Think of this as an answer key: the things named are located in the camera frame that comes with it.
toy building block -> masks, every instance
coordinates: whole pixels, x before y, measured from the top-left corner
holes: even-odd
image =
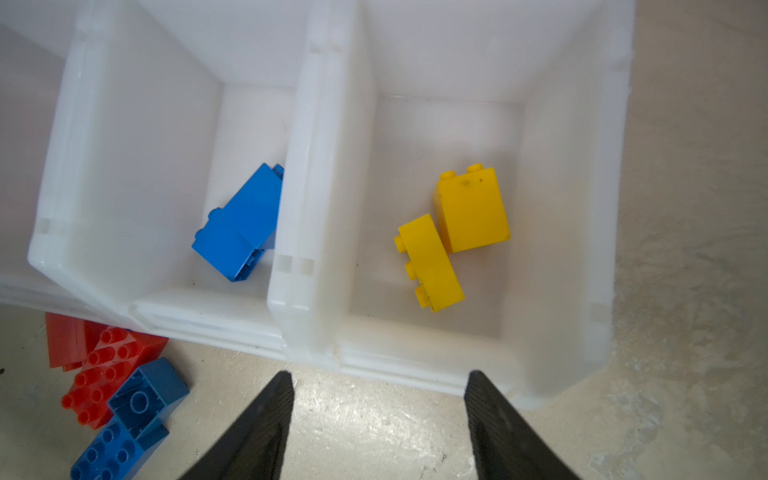
[[[80,455],[69,471],[71,480],[129,480],[136,475],[168,436],[162,425],[133,439],[119,422],[113,420]]]
[[[432,200],[448,253],[509,240],[509,224],[494,169],[476,164],[464,175],[445,172],[440,175]]]
[[[106,329],[88,354],[88,361],[74,377],[74,385],[61,398],[80,425],[98,429],[112,418],[107,401],[134,370],[160,356],[168,339],[121,328]]]
[[[411,280],[419,279],[421,286],[416,289],[416,298],[422,307],[430,306],[437,312],[464,300],[461,285],[458,284],[448,254],[428,214],[399,229],[395,245],[400,253],[408,252],[411,261],[406,263],[406,272]]]
[[[283,168],[261,164],[224,208],[213,209],[192,248],[230,282],[245,280],[277,228]]]
[[[109,399],[115,419],[132,439],[153,432],[190,390],[166,359],[136,369]]]
[[[48,362],[52,369],[63,367],[65,372],[78,369],[93,352],[101,332],[107,329],[101,323],[57,313],[45,314],[48,334]]]

concrete floor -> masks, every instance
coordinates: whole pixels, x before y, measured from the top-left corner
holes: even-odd
[[[768,2],[638,0],[614,356],[525,417],[589,479],[768,472]],[[43,316],[0,307],[0,478],[67,478],[94,437]],[[293,372],[294,478],[476,478],[459,397],[171,341],[192,393],[136,479],[177,478]]]

white container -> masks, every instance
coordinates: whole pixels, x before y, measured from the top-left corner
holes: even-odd
[[[88,0],[32,265],[109,321],[534,405],[606,360],[632,0]],[[276,249],[230,283],[190,248],[263,162]],[[511,241],[420,309],[392,238],[441,172],[496,169]]]
[[[60,28],[51,22],[44,27],[54,13],[0,3],[0,303],[94,318],[84,303],[27,262],[74,18],[65,12]]]

red lego brick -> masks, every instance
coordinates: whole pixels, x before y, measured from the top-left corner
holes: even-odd
[[[110,421],[107,400],[133,371],[156,360],[168,339],[121,328],[106,329],[99,343],[88,354],[74,385],[62,397],[61,406],[78,415],[80,425],[98,429]]]
[[[61,366],[68,372],[82,366],[107,326],[73,316],[46,313],[45,329],[48,332],[48,361],[51,368]]]

